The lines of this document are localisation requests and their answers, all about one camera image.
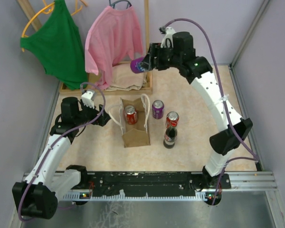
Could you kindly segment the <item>purple soda can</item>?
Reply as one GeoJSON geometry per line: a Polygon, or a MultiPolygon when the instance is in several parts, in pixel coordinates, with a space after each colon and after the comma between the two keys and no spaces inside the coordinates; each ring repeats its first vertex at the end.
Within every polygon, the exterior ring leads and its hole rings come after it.
{"type": "Polygon", "coordinates": [[[133,73],[139,74],[148,71],[148,68],[143,66],[144,65],[143,60],[144,57],[140,57],[130,62],[130,69],[133,73]]]}
{"type": "Polygon", "coordinates": [[[155,119],[161,119],[164,113],[164,103],[161,100],[155,100],[152,104],[152,116],[155,119]]]}

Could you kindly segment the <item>brown burlap canvas bag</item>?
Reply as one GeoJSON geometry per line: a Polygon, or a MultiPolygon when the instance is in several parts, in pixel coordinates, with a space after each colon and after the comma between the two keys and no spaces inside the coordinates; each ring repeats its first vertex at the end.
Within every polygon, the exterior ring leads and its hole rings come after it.
{"type": "Polygon", "coordinates": [[[110,118],[116,123],[122,132],[122,140],[125,148],[150,145],[150,130],[148,119],[151,111],[149,96],[141,94],[140,98],[133,101],[120,99],[119,104],[108,108],[110,118]],[[130,124],[126,115],[134,111],[137,122],[130,124]]]}

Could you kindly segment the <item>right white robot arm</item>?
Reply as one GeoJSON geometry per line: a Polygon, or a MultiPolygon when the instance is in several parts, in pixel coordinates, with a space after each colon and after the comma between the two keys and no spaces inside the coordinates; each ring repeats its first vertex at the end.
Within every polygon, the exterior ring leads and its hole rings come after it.
{"type": "Polygon", "coordinates": [[[193,36],[185,31],[166,32],[162,42],[151,43],[147,55],[133,60],[130,67],[134,73],[176,68],[201,95],[218,128],[218,133],[209,139],[213,151],[202,170],[203,184],[214,188],[227,161],[245,140],[253,124],[235,111],[227,97],[221,94],[219,77],[214,75],[208,60],[196,56],[193,36]]]}

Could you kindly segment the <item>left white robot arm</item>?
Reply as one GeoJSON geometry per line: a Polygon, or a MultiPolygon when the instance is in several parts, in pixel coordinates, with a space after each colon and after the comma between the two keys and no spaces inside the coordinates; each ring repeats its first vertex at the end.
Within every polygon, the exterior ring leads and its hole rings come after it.
{"type": "Polygon", "coordinates": [[[58,203],[73,187],[82,189],[89,184],[86,167],[80,165],[70,165],[58,179],[53,178],[79,130],[90,124],[105,126],[110,119],[105,104],[94,105],[90,91],[80,99],[64,98],[60,107],[42,155],[29,175],[12,187],[18,217],[24,222],[52,218],[58,203]]]}

